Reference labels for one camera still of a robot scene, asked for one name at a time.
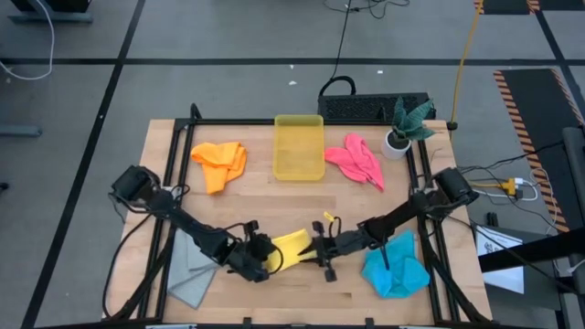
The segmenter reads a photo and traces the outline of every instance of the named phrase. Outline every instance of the yellow plastic bin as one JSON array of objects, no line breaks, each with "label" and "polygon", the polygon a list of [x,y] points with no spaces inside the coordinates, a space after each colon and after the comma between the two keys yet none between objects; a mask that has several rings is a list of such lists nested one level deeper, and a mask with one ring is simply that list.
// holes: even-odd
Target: yellow plastic bin
[{"label": "yellow plastic bin", "polygon": [[272,172],[279,180],[316,181],[325,174],[321,115],[277,115],[274,118]]}]

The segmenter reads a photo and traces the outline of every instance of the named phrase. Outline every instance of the paper sheet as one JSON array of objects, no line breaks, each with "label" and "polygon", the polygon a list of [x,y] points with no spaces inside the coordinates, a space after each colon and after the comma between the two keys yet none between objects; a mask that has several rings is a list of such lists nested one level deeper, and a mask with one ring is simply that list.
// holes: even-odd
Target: paper sheet
[{"label": "paper sheet", "polygon": [[[477,231],[478,232],[475,233],[475,247],[477,248],[477,256],[482,256],[484,254],[502,249],[500,246],[493,243],[490,239],[497,241],[506,248],[512,248],[522,244],[521,239],[496,232],[489,228],[478,226]],[[512,292],[524,293],[524,268],[517,267],[484,273],[484,282]]]}]

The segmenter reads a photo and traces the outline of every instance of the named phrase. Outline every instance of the concrete floor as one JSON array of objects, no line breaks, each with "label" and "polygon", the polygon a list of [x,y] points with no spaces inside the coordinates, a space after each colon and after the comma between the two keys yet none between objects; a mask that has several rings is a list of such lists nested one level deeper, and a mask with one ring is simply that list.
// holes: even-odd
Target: concrete floor
[{"label": "concrete floor", "polygon": [[[56,58],[108,58],[120,52],[138,0],[94,0],[92,25],[56,26]],[[330,5],[343,7],[342,1]],[[14,25],[0,4],[0,57],[46,58],[48,28]],[[546,12],[566,58],[585,59],[585,12]],[[344,15],[309,0],[146,0],[128,58],[334,58]],[[458,58],[473,19],[473,2],[418,0],[388,8],[376,20],[350,16],[344,58]],[[470,58],[554,59],[535,16],[481,16]],[[196,102],[208,118],[267,118],[279,113],[315,113],[317,93],[331,65],[126,65],[68,235],[48,286],[37,325],[97,321],[101,290],[122,226],[106,196],[110,183],[138,162],[149,120],[185,117]],[[488,165],[521,153],[513,125],[495,85],[495,69],[466,67],[459,99],[460,129],[454,151],[460,165]],[[18,65],[22,75],[46,70]],[[0,181],[12,188],[0,196],[0,327],[19,327],[63,212],[113,65],[56,65],[47,79],[27,82],[0,73],[0,122],[34,123],[38,139],[0,138]],[[452,107],[456,66],[341,66],[358,93],[428,92],[440,119]],[[585,88],[585,67],[571,67]],[[331,93],[344,94],[344,86]],[[528,176],[526,162],[496,171]],[[544,203],[523,205],[547,216]],[[495,209],[481,199],[469,207],[482,220],[495,211],[500,224],[544,232],[541,219],[511,206]],[[556,326],[548,310],[511,304],[490,290],[495,319],[505,324]],[[572,318],[579,320],[579,315]]]}]

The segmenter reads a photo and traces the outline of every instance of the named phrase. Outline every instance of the yellow cloth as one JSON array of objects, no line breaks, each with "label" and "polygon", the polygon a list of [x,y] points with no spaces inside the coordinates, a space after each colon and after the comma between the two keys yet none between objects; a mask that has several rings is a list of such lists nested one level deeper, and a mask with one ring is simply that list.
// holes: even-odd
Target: yellow cloth
[{"label": "yellow cloth", "polygon": [[[291,234],[287,234],[276,239],[272,239],[272,244],[282,251],[284,261],[279,271],[290,268],[292,265],[298,264],[301,260],[309,260],[317,256],[316,251],[310,251],[299,256],[299,253],[305,248],[309,247],[313,239],[306,229],[300,229]],[[276,271],[281,265],[281,253],[275,250],[268,256],[268,260],[264,261],[264,268],[266,271]]]},{"label": "yellow cloth", "polygon": [[191,159],[203,166],[207,193],[213,194],[244,172],[247,155],[239,142],[201,143],[191,150]]}]

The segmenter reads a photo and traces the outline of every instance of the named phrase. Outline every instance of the white pot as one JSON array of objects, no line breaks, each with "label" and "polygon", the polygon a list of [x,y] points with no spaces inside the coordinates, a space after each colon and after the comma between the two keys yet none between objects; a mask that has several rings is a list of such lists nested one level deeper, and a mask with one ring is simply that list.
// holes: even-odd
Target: white pot
[{"label": "white pot", "polygon": [[392,145],[390,145],[390,143],[388,143],[388,137],[391,133],[392,131],[389,131],[386,133],[386,136],[384,136],[384,140],[382,141],[382,154],[384,154],[384,156],[386,156],[388,159],[397,160],[404,156],[404,154],[406,154],[406,152],[410,149],[412,146],[412,141],[409,141],[409,145],[401,150],[395,149],[392,147]]}]

